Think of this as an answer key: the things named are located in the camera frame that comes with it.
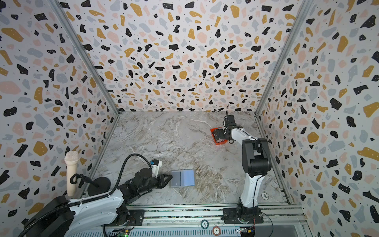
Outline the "red card tray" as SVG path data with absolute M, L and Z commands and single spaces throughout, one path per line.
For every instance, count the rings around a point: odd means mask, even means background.
M 215 145 L 222 145 L 228 142 L 225 138 L 224 129 L 221 127 L 210 129 Z

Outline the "beige leather card holder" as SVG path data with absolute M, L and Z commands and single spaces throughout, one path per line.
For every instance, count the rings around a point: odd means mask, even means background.
M 195 171 L 193 169 L 181 170 L 181 186 L 180 187 L 191 187 L 195 186 Z

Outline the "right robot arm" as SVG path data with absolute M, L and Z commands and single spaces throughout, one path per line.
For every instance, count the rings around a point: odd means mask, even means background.
M 237 142 L 242 147 L 242 168 L 245 172 L 245 183 L 240 203 L 243 208 L 254 208 L 258 205 L 258 194 L 264 177 L 271 170 L 272 164 L 268 152 L 268 141 L 248 133 L 237 125 L 233 115 L 224 116 L 223 127 L 211 129 L 216 145 Z

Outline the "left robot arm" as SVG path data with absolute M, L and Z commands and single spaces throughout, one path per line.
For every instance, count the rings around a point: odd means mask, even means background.
M 127 205 L 165 188 L 171 179 L 169 174 L 154 176 L 150 168 L 144 168 L 110 192 L 80 199 L 56 197 L 25 223 L 19 236 L 69 237 L 93 227 L 125 223 L 130 215 Z

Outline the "black VIP credit card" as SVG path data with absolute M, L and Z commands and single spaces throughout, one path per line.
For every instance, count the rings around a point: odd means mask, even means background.
M 171 172 L 171 175 L 172 175 L 172 179 L 171 179 L 171 188 L 177 188 L 177 187 L 180 187 L 182 184 L 181 184 L 181 171 L 180 170 L 177 170 L 177 171 L 172 171 Z

